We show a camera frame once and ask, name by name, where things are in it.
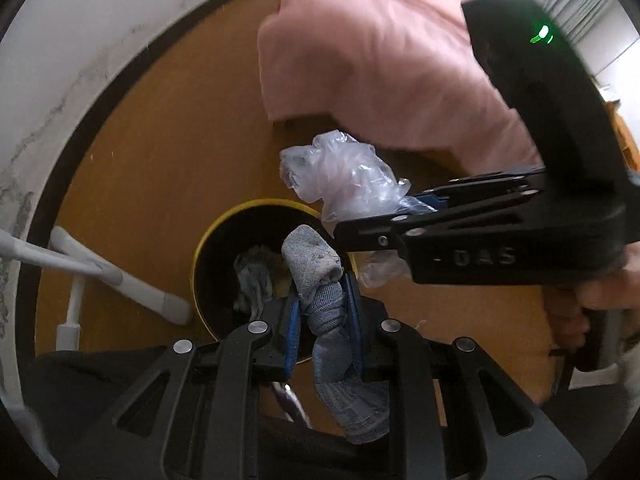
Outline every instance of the plastic bag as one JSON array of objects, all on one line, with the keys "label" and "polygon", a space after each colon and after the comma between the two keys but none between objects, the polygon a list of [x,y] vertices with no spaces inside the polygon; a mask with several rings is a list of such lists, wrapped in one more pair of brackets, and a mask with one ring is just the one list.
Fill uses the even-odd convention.
[{"label": "plastic bag", "polygon": [[[315,136],[311,146],[282,150],[280,177],[304,202],[322,200],[322,224],[331,234],[343,220],[435,210],[406,196],[411,183],[396,180],[373,146],[338,130]],[[358,267],[360,283],[367,287],[408,273],[397,251],[373,251]]]}]

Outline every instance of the gray sock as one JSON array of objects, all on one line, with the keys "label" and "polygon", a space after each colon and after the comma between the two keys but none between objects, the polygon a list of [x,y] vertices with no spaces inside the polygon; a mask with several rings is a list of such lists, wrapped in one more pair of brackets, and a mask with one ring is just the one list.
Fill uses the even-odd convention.
[{"label": "gray sock", "polygon": [[318,286],[342,277],[340,256],[308,225],[297,227],[285,238],[282,256],[303,306],[311,303]]}]

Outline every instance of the finger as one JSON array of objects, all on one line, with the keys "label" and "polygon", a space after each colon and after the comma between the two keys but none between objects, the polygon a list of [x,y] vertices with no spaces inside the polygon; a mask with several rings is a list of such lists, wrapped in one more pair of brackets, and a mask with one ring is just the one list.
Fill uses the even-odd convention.
[{"label": "finger", "polygon": [[542,296],[546,312],[551,316],[577,317],[582,313],[572,290],[543,286]]},{"label": "finger", "polygon": [[640,308],[640,243],[626,246],[622,270],[576,287],[578,302],[591,310]]},{"label": "finger", "polygon": [[589,319],[580,315],[577,317],[547,316],[549,326],[554,335],[575,336],[584,335],[589,331]]},{"label": "finger", "polygon": [[554,342],[560,348],[566,348],[566,349],[581,348],[584,346],[585,341],[586,341],[586,337],[584,334],[572,335],[572,336],[562,336],[562,335],[554,336]]},{"label": "finger", "polygon": [[576,317],[547,316],[554,342],[562,348],[580,348],[589,331],[589,320],[583,314]]}]

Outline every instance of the orange floor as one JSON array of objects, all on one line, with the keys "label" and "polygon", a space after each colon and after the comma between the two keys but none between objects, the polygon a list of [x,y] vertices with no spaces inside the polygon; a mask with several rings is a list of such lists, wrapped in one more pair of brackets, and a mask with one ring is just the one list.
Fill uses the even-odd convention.
[{"label": "orange floor", "polygon": [[[279,0],[233,0],[200,22],[145,73],[98,133],[66,194],[58,224],[131,274],[190,298],[200,235],[232,206],[295,199],[278,177],[278,152],[306,144],[312,128],[273,128],[260,100],[256,32]],[[322,127],[316,124],[316,130]],[[411,154],[383,152],[398,177],[423,189],[446,172]],[[52,351],[70,278],[43,273],[36,352]],[[554,374],[541,298],[532,287],[419,286],[407,280],[370,292],[425,336],[475,338],[534,399]],[[90,282],[81,349],[98,351],[210,340],[196,320],[176,327],[100,283]],[[293,385],[316,428],[337,431],[316,399],[310,365]]]}]

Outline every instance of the yellow rim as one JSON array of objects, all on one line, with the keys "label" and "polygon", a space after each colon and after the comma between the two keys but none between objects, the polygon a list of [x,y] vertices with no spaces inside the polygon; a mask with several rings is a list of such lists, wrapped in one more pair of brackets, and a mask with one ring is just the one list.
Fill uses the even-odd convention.
[{"label": "yellow rim", "polygon": [[[198,304],[198,299],[196,297],[196,289],[195,289],[195,277],[196,277],[196,264],[198,262],[198,258],[200,257],[200,251],[202,250],[202,248],[204,247],[205,242],[207,241],[207,239],[209,238],[209,236],[211,235],[211,233],[213,231],[215,231],[223,222],[225,222],[226,220],[228,220],[229,218],[231,218],[233,215],[244,211],[245,209],[249,209],[252,207],[258,207],[261,205],[281,205],[284,207],[290,207],[293,209],[298,209],[299,211],[305,212],[311,216],[313,216],[314,218],[320,218],[320,213],[318,211],[316,211],[315,209],[309,207],[308,205],[305,205],[303,203],[300,202],[294,202],[293,200],[287,200],[285,198],[259,198],[256,200],[249,200],[248,202],[243,202],[237,206],[232,207],[231,209],[229,209],[228,211],[226,211],[225,213],[222,213],[222,215],[220,215],[215,222],[213,222],[213,224],[211,224],[209,226],[209,228],[205,231],[205,233],[202,235],[202,237],[200,238],[200,241],[198,242],[198,245],[196,247],[195,252],[193,253],[193,261],[191,262],[191,278],[190,278],[190,285],[191,285],[191,297],[193,298],[193,304],[196,307],[196,312],[198,313],[198,316],[200,317],[200,320],[202,322],[202,324],[205,326],[205,328],[207,329],[207,331],[211,334],[212,338],[215,341],[219,341],[220,338],[216,335],[215,332],[213,332],[213,330],[211,329],[211,327],[209,326],[209,323],[207,323],[204,319],[204,316],[202,315],[202,311],[200,310],[200,305]],[[357,270],[356,270],[356,264],[355,264],[355,260],[353,259],[353,256],[351,254],[348,254],[350,263],[351,263],[351,268],[353,269],[353,272],[356,274],[357,276]],[[298,363],[307,361],[307,359],[304,359],[302,361],[298,361]]]}]

